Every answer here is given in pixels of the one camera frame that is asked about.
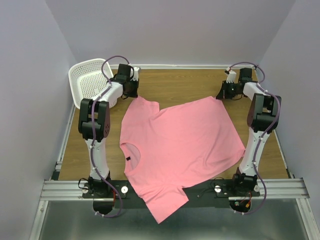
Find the white perforated plastic basket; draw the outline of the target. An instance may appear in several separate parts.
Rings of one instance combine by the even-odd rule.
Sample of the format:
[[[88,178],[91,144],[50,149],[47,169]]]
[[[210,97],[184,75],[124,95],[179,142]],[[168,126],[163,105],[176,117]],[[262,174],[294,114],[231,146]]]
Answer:
[[[103,58],[95,58],[72,66],[68,72],[74,105],[80,108],[82,99],[97,99],[109,103],[112,108],[123,94],[123,87],[117,82],[109,83],[113,72]]]

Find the pink t shirt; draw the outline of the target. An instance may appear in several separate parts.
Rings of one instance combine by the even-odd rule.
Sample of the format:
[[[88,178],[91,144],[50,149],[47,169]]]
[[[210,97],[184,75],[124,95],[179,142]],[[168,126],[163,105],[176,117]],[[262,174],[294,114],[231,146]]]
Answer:
[[[157,223],[188,202],[185,188],[216,177],[245,153],[223,103],[212,96],[164,109],[134,99],[119,146],[124,174]]]

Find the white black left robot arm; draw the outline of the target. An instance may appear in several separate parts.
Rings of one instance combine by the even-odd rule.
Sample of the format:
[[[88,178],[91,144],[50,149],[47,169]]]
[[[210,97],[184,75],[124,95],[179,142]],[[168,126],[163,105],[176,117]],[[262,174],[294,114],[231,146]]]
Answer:
[[[79,104],[78,131],[85,140],[90,161],[87,183],[81,187],[85,198],[108,198],[115,193],[107,164],[106,140],[111,128],[110,108],[119,98],[138,96],[141,69],[131,64],[119,64],[115,75],[108,76],[103,62],[101,76],[105,87],[93,96],[85,96]]]

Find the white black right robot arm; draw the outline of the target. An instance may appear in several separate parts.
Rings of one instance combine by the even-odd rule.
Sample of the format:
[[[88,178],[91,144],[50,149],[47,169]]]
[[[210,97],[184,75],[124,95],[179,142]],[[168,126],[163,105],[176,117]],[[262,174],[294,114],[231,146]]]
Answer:
[[[246,120],[248,142],[243,159],[230,183],[230,191],[241,196],[254,191],[257,186],[261,156],[270,134],[278,126],[282,99],[268,92],[258,81],[254,81],[250,68],[240,69],[238,82],[235,82],[237,73],[231,67],[224,72],[227,78],[222,82],[216,98],[232,100],[241,95],[251,100]]]

